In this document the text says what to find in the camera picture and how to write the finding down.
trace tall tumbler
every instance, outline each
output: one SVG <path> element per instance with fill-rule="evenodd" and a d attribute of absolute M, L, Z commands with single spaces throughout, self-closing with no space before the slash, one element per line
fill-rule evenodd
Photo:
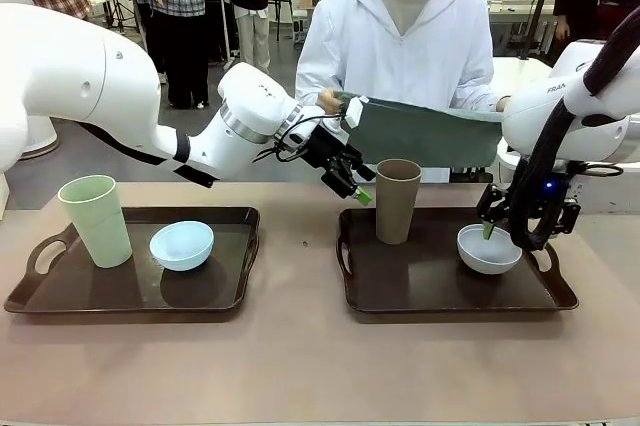
<path fill-rule="evenodd" d="M 96 266 L 112 268 L 131 257 L 129 234 L 113 178 L 75 179 L 60 188 L 58 199 Z"/>
<path fill-rule="evenodd" d="M 387 159 L 376 175 L 376 235 L 386 244 L 402 244 L 409 236 L 416 204 L 420 166 L 405 159 Z"/>

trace person in white jacket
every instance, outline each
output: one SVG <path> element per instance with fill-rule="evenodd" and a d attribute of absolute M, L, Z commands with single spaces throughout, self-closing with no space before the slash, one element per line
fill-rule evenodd
<path fill-rule="evenodd" d="M 296 99 L 333 113 L 334 90 L 434 109 L 502 111 L 486 0 L 322 0 Z M 448 171 L 423 180 L 447 181 Z"/>

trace bowl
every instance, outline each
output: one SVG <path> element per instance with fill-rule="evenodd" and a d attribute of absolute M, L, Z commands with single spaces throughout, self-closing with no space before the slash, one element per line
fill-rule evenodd
<path fill-rule="evenodd" d="M 151 238 L 151 255 L 166 269 L 189 271 L 204 263 L 213 248 L 213 231 L 198 221 L 165 226 Z"/>
<path fill-rule="evenodd" d="M 522 250 L 511 242 L 509 233 L 494 228 L 490 239 L 484 239 L 484 226 L 472 224 L 458 233 L 458 253 L 474 271 L 482 274 L 504 274 L 522 257 Z"/>

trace gray-green towel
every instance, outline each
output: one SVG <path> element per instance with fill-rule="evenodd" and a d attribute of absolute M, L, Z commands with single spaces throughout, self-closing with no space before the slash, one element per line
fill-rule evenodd
<path fill-rule="evenodd" d="M 339 92 L 349 102 L 357 95 Z M 360 125 L 351 129 L 349 144 L 365 162 L 389 158 L 414 161 L 423 168 L 490 166 L 502 137 L 502 113 L 416 107 L 367 98 Z"/>

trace equipment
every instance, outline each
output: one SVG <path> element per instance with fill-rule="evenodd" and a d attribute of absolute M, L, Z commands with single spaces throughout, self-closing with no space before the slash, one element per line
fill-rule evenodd
<path fill-rule="evenodd" d="M 639 45 L 640 8 L 604 46 L 571 44 L 549 79 L 511 98 L 502 131 L 521 159 L 511 186 L 489 185 L 478 203 L 491 228 L 506 219 L 514 244 L 543 249 L 573 230 L 581 176 L 617 176 L 615 163 L 640 160 Z"/>
<path fill-rule="evenodd" d="M 2 4 L 0 16 L 0 171 L 18 159 L 29 114 L 77 121 L 127 156 L 205 187 L 275 154 L 283 162 L 302 158 L 324 169 L 322 181 L 342 198 L 370 200 L 352 172 L 369 180 L 375 175 L 344 144 L 336 125 L 344 115 L 326 116 L 318 106 L 298 104 L 247 64 L 223 77 L 222 107 L 199 135 L 189 137 L 158 124 L 158 75 L 133 42 L 34 6 Z M 265 150 L 270 140 L 275 145 Z M 291 156 L 283 158 L 284 151 Z"/>

